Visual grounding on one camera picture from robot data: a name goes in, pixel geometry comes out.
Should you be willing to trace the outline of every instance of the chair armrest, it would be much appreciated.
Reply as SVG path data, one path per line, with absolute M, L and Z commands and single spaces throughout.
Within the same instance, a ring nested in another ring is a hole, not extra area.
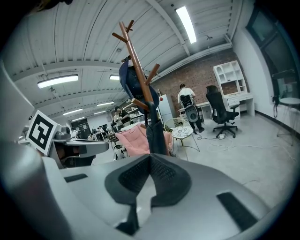
M 237 104 L 237 105 L 234 105 L 234 106 L 230 107 L 230 109 L 233 109 L 233 112 L 235 113 L 235 109 L 236 109 L 238 106 L 239 106 L 238 104 Z

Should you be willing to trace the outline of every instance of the white refrigerator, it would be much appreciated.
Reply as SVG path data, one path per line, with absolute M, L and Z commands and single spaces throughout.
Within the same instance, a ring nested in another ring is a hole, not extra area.
M 159 97 L 158 108 L 163 124 L 169 119 L 176 118 L 172 98 L 169 94 L 164 94 Z

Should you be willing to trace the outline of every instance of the fluorescent light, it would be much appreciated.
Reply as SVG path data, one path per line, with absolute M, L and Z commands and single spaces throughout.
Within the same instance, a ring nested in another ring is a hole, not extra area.
M 49 86 L 56 85 L 56 84 L 59 84 L 59 83 L 67 83 L 67 82 L 72 82 L 72 81 L 77 81 L 77 80 L 78 80 L 78 75 L 55 77 L 55 78 L 52 78 L 52 79 L 47 79 L 47 80 L 38 82 L 37 86 L 39 88 L 45 88 L 45 87 L 49 87 Z
M 120 80 L 119 75 L 111 75 L 109 80 Z
M 106 111 L 102 111 L 102 112 L 96 112 L 94 113 L 94 115 L 99 114 L 99 113 L 105 113 Z
M 184 28 L 187 31 L 187 35 L 188 35 L 190 43 L 192 44 L 192 43 L 196 42 L 197 39 L 196 39 L 194 27 L 192 25 L 191 18 L 188 15 L 187 8 L 186 7 L 178 8 L 178 9 L 176 9 L 176 12 L 177 12 L 178 16 L 180 17 Z
M 77 110 L 74 110 L 74 111 L 66 112 L 63 115 L 68 115 L 70 113 L 75 113 L 75 112 L 79 112 L 79 111 L 82 111 L 82 110 L 83 110 L 82 108 L 81 109 L 77 109 Z
M 71 122 L 75 122 L 75 121 L 77 121 L 77 120 L 80 120 L 80 119 L 84 119 L 84 117 L 82 117 L 82 118 L 77 118 L 77 119 L 74 119 L 74 120 L 72 120 Z
M 113 104 L 113 102 L 110 102 L 110 103 L 100 103 L 100 104 L 97 105 L 97 107 L 103 106 L 103 105 L 108 105 L 108 104 Z

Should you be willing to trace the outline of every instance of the pink cloth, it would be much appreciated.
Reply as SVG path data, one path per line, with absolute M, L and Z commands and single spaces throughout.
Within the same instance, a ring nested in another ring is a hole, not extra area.
M 146 129 L 141 127 L 141 123 L 132 129 L 115 134 L 119 141 L 126 148 L 129 156 L 133 157 L 140 154 L 150 153 L 146 135 Z M 165 143 L 169 150 L 172 149 L 172 135 L 165 132 Z

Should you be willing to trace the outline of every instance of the ceiling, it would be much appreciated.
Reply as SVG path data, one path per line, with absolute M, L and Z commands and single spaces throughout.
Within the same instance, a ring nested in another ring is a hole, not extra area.
M 236 25 L 239 0 L 74 0 L 26 16 L 17 26 L 2 59 L 17 87 L 35 109 L 55 118 L 71 119 L 111 110 L 128 97 L 119 81 L 121 59 L 128 56 L 125 44 L 112 36 L 121 35 L 119 21 L 132 26 L 130 37 L 145 73 L 155 63 L 158 72 L 226 42 Z M 197 42 L 189 43 L 174 11 L 186 6 Z M 37 82 L 57 76 L 78 74 L 79 80 L 39 89 Z M 99 103 L 115 104 L 97 107 Z

